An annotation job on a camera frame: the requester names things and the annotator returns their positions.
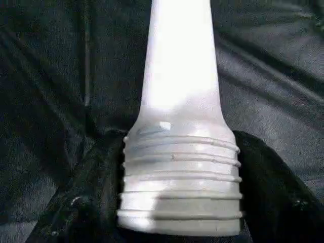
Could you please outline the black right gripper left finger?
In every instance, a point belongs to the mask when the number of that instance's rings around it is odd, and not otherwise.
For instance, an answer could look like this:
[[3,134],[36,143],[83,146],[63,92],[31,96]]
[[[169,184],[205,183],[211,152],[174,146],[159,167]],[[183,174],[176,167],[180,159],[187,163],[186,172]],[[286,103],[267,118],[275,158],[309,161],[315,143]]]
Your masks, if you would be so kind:
[[33,242],[113,240],[125,133],[110,130],[51,198],[32,231]]

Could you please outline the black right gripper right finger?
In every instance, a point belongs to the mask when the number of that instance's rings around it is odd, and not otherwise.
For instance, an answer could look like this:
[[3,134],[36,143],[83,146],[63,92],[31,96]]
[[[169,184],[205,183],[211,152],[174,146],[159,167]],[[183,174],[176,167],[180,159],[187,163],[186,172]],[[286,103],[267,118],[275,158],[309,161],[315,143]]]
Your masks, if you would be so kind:
[[234,131],[253,242],[323,242],[323,204],[261,139]]

